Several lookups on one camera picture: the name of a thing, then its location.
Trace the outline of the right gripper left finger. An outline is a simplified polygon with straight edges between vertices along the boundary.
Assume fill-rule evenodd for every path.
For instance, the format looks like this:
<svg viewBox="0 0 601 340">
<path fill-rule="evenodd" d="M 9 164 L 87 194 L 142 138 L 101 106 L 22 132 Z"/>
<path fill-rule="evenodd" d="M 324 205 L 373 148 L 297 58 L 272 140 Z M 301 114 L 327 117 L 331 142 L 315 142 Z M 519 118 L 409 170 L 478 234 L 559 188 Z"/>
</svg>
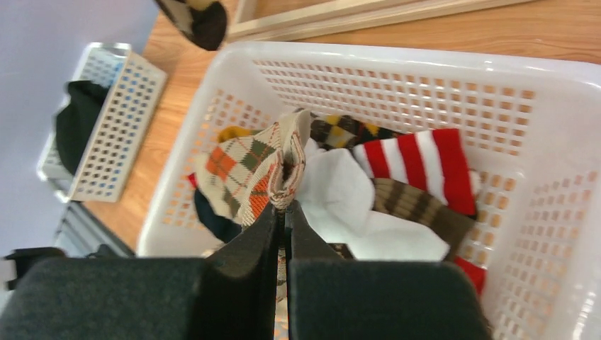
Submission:
<svg viewBox="0 0 601 340">
<path fill-rule="evenodd" d="M 51 258 L 18 282 L 2 339 L 271 339 L 278 216 L 206 258 Z"/>
</svg>

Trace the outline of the beige orange argyle sock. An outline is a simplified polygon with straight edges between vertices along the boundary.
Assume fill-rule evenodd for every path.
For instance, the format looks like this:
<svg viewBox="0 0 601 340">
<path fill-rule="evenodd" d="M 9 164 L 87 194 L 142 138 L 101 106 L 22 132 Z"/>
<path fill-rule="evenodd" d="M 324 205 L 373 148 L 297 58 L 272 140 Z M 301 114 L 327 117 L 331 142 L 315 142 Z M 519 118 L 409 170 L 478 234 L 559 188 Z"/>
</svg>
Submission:
<svg viewBox="0 0 601 340">
<path fill-rule="evenodd" d="M 254 135 L 200 153 L 196 183 L 213 212 L 246 228 L 267 205 L 286 208 L 303 178 L 312 119 L 309 110 L 298 109 Z"/>
</svg>

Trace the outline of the brown argyle sock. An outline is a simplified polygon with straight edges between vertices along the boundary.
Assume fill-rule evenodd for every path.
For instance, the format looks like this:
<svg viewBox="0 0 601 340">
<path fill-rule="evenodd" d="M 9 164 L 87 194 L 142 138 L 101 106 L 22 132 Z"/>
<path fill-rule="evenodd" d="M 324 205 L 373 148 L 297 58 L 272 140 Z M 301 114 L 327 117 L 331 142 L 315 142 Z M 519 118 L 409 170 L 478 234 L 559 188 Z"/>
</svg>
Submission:
<svg viewBox="0 0 601 340">
<path fill-rule="evenodd" d="M 228 13 L 220 1 L 154 0 L 174 27 L 191 43 L 216 51 L 225 39 Z"/>
</svg>

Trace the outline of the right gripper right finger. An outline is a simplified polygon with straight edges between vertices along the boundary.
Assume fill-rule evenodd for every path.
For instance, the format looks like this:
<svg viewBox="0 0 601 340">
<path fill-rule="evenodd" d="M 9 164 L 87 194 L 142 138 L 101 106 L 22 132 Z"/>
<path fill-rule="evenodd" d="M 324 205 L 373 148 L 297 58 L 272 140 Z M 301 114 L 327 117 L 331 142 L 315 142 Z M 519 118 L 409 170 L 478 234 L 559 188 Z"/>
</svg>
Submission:
<svg viewBox="0 0 601 340">
<path fill-rule="evenodd" d="M 474 286 L 447 262 L 343 259 L 286 211 L 291 339 L 491 339 Z"/>
</svg>

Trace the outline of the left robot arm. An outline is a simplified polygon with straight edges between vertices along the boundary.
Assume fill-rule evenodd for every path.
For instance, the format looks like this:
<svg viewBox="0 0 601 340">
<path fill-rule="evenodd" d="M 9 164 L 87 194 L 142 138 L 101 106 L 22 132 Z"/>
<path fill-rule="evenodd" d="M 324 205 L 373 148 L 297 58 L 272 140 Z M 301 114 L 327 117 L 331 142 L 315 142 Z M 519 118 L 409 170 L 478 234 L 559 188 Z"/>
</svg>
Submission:
<svg viewBox="0 0 601 340">
<path fill-rule="evenodd" d="M 63 250 L 55 247 L 37 247 L 14 249 L 10 254 L 1 257 L 1 264 L 8 265 L 13 278 L 4 279 L 2 288 L 12 291 L 18 282 L 37 262 L 51 258 L 65 258 Z"/>
</svg>

